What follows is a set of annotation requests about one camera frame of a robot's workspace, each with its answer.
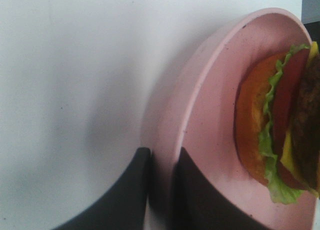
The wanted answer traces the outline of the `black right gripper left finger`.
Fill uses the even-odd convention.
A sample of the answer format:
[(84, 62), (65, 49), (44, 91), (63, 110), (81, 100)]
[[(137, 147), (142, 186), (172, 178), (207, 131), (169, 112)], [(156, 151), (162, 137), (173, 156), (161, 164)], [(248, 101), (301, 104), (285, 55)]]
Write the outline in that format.
[(149, 188), (151, 150), (140, 147), (115, 184), (93, 205), (58, 230), (142, 230)]

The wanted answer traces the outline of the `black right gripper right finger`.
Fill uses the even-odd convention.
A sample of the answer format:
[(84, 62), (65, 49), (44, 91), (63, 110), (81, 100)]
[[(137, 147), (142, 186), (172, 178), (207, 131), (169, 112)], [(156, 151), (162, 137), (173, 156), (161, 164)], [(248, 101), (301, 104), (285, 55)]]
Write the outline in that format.
[(227, 200), (202, 174), (185, 148), (175, 168), (173, 230), (266, 230)]

